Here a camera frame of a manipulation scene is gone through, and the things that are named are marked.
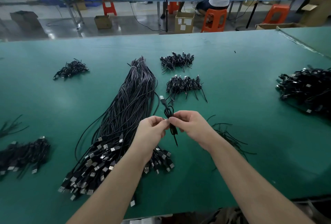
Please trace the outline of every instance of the green tabletop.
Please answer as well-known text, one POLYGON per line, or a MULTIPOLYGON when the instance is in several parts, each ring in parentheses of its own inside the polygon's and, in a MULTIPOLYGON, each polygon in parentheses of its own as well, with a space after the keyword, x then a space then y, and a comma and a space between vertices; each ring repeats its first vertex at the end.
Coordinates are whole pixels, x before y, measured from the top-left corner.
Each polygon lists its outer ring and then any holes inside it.
POLYGON ((286 28, 282 31, 314 50, 331 57, 331 27, 286 28))
MULTIPOLYGON (((127 62, 141 55, 159 81, 159 95, 166 95, 173 75, 199 75, 209 103, 201 92, 199 101, 191 93, 187 101, 185 95, 176 97, 174 109, 196 110, 205 118, 216 114, 211 124, 233 124, 228 131, 248 143, 246 151, 257 153, 248 155, 249 162, 286 197, 331 193, 330 126, 281 102, 275 89, 281 73, 307 64, 328 68, 331 62, 274 30, 10 42, 0 43, 0 122, 23 114, 30 127, 1 139, 0 148, 45 135, 53 151, 37 174, 29 171, 17 180, 11 172, 0 179, 1 223, 64 223, 83 204, 87 196, 70 201, 57 189, 76 163, 81 133, 110 105, 129 71, 127 62), (171 51, 194 54, 192 69, 162 74, 159 58, 171 51), (90 72, 52 80, 73 58, 82 59, 90 72)), ((164 116, 163 110, 161 105, 157 115, 164 116)), ((185 133, 177 141, 178 147, 170 133, 161 140, 175 168, 143 175, 137 205, 126 218, 236 205, 218 171, 212 171, 209 154, 185 133)))

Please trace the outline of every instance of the dark shorts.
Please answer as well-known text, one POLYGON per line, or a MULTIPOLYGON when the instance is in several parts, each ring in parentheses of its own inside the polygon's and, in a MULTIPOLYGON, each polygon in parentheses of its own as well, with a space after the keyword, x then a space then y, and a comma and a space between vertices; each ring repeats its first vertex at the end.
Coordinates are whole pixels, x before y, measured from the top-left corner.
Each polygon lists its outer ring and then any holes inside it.
POLYGON ((221 7, 217 7, 217 6, 213 6, 209 3, 209 0, 203 0, 200 1, 197 6, 196 6, 196 10, 204 10, 207 11, 208 9, 214 9, 214 10, 223 10, 223 9, 227 9, 229 7, 229 5, 227 6, 221 6, 221 7))

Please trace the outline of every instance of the red plastic stool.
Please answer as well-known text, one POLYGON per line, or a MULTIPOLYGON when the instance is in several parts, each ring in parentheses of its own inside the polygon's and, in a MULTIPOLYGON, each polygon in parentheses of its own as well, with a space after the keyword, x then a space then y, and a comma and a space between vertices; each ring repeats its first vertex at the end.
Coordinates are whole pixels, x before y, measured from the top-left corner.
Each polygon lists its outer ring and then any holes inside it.
POLYGON ((285 19, 290 11, 289 5, 272 5, 267 16, 263 20, 262 24, 281 24, 285 22, 285 19), (279 19, 271 20, 275 13, 280 13, 279 19))
POLYGON ((103 1, 110 2, 110 4, 111 4, 111 6, 106 6, 106 3, 102 2, 102 7, 104 9, 105 16, 107 16, 108 13, 114 13, 114 15, 117 16, 115 6, 114 6, 114 3, 112 2, 112 0, 103 0, 103 1))
POLYGON ((225 21, 226 21, 226 9, 223 10, 208 9, 205 15, 205 20, 201 32, 204 31, 209 33, 222 32, 224 31, 225 21), (213 16, 214 18, 213 23, 206 23, 209 15, 213 16), (222 16, 223 16, 223 23, 220 24, 219 21, 221 20, 222 16))
POLYGON ((169 14, 173 14, 173 11, 178 11, 179 4, 177 5, 177 2, 169 2, 168 5, 168 12, 169 14))

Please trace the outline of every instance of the hand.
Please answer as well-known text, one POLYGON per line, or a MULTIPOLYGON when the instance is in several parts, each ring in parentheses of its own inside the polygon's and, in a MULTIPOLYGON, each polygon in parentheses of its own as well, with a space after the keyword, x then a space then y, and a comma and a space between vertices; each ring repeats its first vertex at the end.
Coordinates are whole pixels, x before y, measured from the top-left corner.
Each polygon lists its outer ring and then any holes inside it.
POLYGON ((148 117, 139 123, 130 148, 143 155, 144 164, 151 159, 153 149, 164 137, 168 128, 169 121, 158 116, 148 117))
POLYGON ((169 118, 169 122, 186 132, 189 137, 198 142, 209 153, 215 140, 221 138, 208 122, 196 111, 178 111, 169 118))

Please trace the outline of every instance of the gray floor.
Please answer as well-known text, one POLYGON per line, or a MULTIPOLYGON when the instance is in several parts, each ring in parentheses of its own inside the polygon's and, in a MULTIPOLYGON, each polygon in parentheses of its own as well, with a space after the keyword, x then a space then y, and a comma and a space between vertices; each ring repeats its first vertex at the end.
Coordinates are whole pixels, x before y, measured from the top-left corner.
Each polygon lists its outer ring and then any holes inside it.
MULTIPOLYGON (((296 13, 297 7, 302 0, 298 0, 287 16, 286 22, 298 22, 300 14, 296 13)), ((102 6, 88 7, 87 10, 82 11, 85 24, 81 24, 77 31, 76 26, 70 18, 67 8, 59 8, 58 6, 44 6, 44 5, 11 5, 3 6, 0 10, 0 18, 3 26, 0 25, 0 39, 2 41, 21 41, 21 40, 36 40, 36 39, 57 39, 57 38, 78 38, 78 37, 99 37, 99 36, 113 36, 113 35, 133 35, 133 34, 165 34, 165 21, 161 20, 159 30, 158 16, 156 4, 144 4, 143 2, 129 3, 118 2, 115 3, 117 16, 112 16, 113 27, 111 29, 98 30, 94 16, 102 15, 102 6), (10 13, 14 11, 25 10, 34 11, 38 15, 38 19, 42 25, 42 29, 24 32, 10 18, 10 13)), ((261 23, 271 5, 259 4, 253 19, 250 23, 250 29, 254 30, 256 24, 261 23)), ((238 10, 238 3, 235 3, 230 15, 230 20, 226 21, 225 31, 233 31, 237 26, 246 25, 252 7, 242 6, 241 17, 237 23, 231 18, 234 18, 238 10)), ((190 2, 186 2, 183 11, 194 12, 193 6, 190 2)), ((169 15, 168 30, 169 34, 174 33, 174 20, 176 12, 169 15)), ((204 17, 196 15, 194 20, 194 33, 199 33, 202 28, 204 17)))

